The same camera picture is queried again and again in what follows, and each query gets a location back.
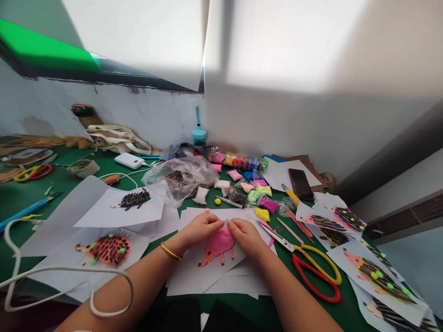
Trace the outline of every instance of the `plastic bag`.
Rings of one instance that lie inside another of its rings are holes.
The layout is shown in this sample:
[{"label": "plastic bag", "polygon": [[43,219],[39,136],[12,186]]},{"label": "plastic bag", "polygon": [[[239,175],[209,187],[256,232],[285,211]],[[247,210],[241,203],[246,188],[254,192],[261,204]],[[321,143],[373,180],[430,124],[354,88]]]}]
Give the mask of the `plastic bag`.
[{"label": "plastic bag", "polygon": [[197,187],[210,188],[218,179],[220,175],[205,158],[192,156],[159,164],[143,175],[142,182],[149,186],[165,180],[168,190],[160,196],[167,205],[178,208],[185,198],[195,195]]}]

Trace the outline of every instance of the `scissors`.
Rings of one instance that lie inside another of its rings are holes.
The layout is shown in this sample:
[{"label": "scissors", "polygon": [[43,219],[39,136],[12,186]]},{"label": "scissors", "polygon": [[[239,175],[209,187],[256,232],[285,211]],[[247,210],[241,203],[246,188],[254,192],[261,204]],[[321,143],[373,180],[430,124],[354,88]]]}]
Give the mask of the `scissors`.
[{"label": "scissors", "polygon": [[38,180],[44,176],[47,176],[54,169],[54,166],[52,166],[50,162],[54,161],[55,158],[57,158],[57,156],[58,156],[57,154],[53,154],[49,158],[46,158],[40,165],[31,167],[17,174],[16,177],[14,178],[14,181],[24,182],[27,180]]},{"label": "scissors", "polygon": [[[337,269],[337,266],[335,266],[335,264],[333,263],[333,261],[331,261],[331,259],[326,256],[323,252],[321,252],[320,250],[318,250],[317,248],[305,245],[304,243],[301,243],[300,246],[298,245],[294,245],[291,244],[289,241],[287,241],[286,239],[284,239],[283,237],[281,237],[280,235],[278,235],[277,233],[275,233],[274,231],[270,230],[269,228],[267,228],[266,226],[264,226],[261,222],[259,222],[259,224],[265,229],[265,231],[267,231],[276,241],[278,241],[283,247],[285,247],[286,249],[288,249],[290,252],[293,253],[292,255],[292,262],[294,263],[295,267],[297,268],[297,271],[299,272],[300,276],[302,277],[303,281],[305,282],[305,284],[309,287],[309,289],[315,294],[317,295],[319,298],[329,302],[329,303],[338,303],[341,300],[341,294],[340,291],[338,290],[337,285],[340,285],[342,283],[342,279],[341,279],[341,275],[340,272]],[[336,279],[333,279],[331,276],[329,276],[314,260],[311,256],[309,256],[309,254],[305,251],[305,250],[310,250],[313,252],[318,253],[320,256],[322,256],[329,265],[331,265],[332,269],[334,270]],[[302,261],[300,258],[297,257],[297,255],[295,254],[296,251],[301,252],[314,266],[310,266],[309,264],[305,263],[304,261]],[[322,280],[324,280],[325,282],[327,282],[332,289],[334,290],[334,296],[333,297],[329,297],[326,296],[322,293],[320,293],[310,282],[309,280],[306,278],[305,274],[303,273],[303,270],[301,269],[301,266],[304,266],[306,269],[308,269],[309,271],[311,271],[312,273],[314,273],[315,275],[317,275],[319,278],[321,278]]]}]

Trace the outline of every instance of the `window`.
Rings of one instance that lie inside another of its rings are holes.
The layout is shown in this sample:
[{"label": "window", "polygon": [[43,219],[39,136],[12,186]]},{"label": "window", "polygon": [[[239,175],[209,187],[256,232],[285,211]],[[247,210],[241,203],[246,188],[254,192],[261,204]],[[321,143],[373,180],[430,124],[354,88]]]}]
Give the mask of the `window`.
[{"label": "window", "polygon": [[[191,91],[0,19],[0,56],[19,75]],[[204,92],[203,70],[199,92]]]}]

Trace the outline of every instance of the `orange object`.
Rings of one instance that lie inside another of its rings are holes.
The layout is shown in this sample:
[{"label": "orange object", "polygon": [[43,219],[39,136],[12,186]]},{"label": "orange object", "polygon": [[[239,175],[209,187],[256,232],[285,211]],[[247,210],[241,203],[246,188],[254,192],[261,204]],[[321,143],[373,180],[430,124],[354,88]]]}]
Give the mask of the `orange object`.
[{"label": "orange object", "polygon": [[120,174],[111,175],[110,177],[104,178],[103,182],[107,185],[116,183],[120,181]]}]

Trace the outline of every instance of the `gold bangle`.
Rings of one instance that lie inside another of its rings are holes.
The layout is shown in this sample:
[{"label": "gold bangle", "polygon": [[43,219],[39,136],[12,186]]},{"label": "gold bangle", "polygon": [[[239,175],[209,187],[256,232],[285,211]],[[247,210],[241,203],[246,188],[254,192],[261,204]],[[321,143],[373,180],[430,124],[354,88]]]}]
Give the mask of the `gold bangle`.
[{"label": "gold bangle", "polygon": [[165,246],[165,244],[163,242],[160,244],[160,247],[165,251],[165,253],[167,253],[172,258],[176,258],[179,261],[182,260],[183,257],[177,256],[176,254],[174,254],[172,251],[170,251],[168,248],[166,248],[166,246]]}]

